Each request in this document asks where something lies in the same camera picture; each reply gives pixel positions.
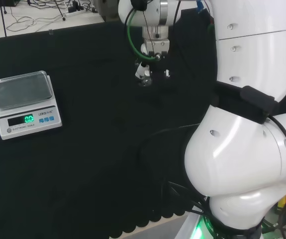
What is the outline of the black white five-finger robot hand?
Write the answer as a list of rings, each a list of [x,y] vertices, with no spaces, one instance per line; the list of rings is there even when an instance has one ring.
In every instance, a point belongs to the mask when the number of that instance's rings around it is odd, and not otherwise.
[[[156,81],[171,78],[169,39],[145,39],[140,49],[137,49],[133,42],[130,42],[130,46],[137,56],[135,78],[140,86],[148,87]]]

